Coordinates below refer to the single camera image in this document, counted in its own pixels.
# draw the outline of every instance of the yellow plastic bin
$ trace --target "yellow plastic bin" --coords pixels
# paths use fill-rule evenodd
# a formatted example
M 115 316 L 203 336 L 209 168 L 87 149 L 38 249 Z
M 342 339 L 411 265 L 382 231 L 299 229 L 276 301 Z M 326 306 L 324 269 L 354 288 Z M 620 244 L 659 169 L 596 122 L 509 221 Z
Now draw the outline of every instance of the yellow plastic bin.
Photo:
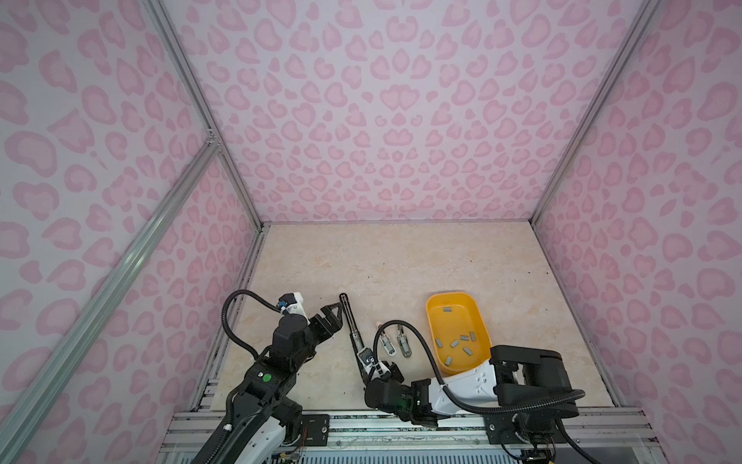
M 476 300 L 471 295 L 463 292 L 433 295 L 427 300 L 426 311 L 438 364 L 443 372 L 449 375 L 464 372 L 490 358 L 490 334 L 482 321 Z M 475 341 L 461 338 L 470 337 L 472 332 L 476 337 Z M 447 366 L 448 356 L 453 360 Z

